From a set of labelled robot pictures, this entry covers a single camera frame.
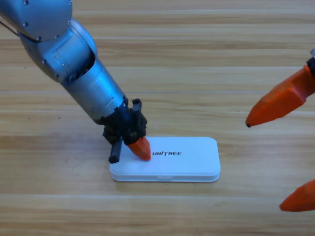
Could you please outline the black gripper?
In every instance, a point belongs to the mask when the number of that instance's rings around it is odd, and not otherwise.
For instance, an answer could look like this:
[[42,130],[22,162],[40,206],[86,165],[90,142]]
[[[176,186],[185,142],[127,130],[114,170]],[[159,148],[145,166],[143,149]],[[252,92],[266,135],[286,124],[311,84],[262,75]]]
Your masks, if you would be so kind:
[[113,114],[102,118],[103,136],[112,146],[111,164],[119,162],[123,144],[140,159],[151,159],[151,147],[146,138],[147,120],[141,112],[142,102],[134,99],[132,103],[133,107],[128,107],[128,99],[124,97],[122,105],[116,107]]
[[246,118],[247,127],[282,118],[302,106],[315,92],[315,48],[306,65],[264,95]]

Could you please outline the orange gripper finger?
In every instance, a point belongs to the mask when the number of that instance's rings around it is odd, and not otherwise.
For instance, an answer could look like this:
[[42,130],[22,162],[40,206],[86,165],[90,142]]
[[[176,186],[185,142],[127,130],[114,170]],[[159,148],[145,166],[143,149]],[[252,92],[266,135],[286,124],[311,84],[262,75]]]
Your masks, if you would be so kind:
[[298,187],[281,204],[280,210],[288,212],[312,211],[315,209],[315,180]]

